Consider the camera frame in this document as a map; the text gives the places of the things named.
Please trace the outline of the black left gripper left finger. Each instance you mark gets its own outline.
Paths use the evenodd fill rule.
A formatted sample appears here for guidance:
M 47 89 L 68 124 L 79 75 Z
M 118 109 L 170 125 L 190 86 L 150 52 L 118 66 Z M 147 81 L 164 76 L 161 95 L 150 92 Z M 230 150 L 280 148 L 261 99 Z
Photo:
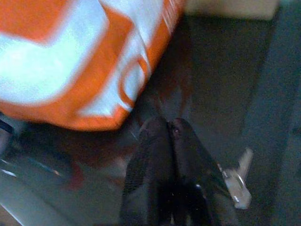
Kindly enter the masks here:
M 174 161 L 167 121 L 150 118 L 141 127 L 136 152 L 127 165 L 120 224 L 162 226 L 172 215 Z

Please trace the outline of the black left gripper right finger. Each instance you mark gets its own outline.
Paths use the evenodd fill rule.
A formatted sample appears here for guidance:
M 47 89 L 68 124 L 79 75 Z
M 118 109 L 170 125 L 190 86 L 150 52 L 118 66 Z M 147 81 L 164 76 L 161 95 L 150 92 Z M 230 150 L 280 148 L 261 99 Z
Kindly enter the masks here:
M 235 208 L 216 161 L 192 126 L 177 118 L 169 123 L 180 202 L 194 226 L 233 226 Z

